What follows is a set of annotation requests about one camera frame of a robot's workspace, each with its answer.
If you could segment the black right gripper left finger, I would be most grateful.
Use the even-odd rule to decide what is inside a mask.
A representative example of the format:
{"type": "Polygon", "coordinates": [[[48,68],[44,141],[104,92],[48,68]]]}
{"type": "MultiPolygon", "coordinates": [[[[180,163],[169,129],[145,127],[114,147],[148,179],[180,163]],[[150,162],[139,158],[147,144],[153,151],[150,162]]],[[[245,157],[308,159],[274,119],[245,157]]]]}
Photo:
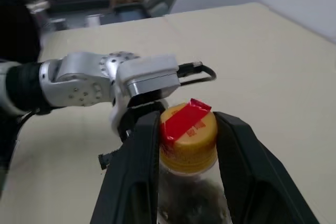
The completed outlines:
{"type": "Polygon", "coordinates": [[[160,114],[140,117],[133,133],[112,155],[91,223],[156,223],[160,114]]]}

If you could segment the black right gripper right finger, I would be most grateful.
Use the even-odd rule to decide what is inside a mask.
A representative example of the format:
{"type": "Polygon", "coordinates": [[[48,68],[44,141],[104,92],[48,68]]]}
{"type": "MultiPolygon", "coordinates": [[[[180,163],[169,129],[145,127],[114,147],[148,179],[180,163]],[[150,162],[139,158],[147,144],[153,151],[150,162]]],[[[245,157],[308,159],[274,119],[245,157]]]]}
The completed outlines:
{"type": "Polygon", "coordinates": [[[318,223],[281,161],[240,118],[215,112],[219,170],[233,223],[318,223]]]}

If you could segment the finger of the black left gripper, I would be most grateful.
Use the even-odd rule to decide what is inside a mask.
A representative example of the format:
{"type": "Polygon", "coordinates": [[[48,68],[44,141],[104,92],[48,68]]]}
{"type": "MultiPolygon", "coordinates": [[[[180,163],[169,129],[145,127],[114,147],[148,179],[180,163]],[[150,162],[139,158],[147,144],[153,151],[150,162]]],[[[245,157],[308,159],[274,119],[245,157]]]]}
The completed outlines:
{"type": "Polygon", "coordinates": [[[99,161],[101,170],[106,170],[111,164],[113,166],[118,165],[120,163],[119,152],[120,152],[120,149],[116,149],[110,153],[99,154],[98,161],[99,161]]]}

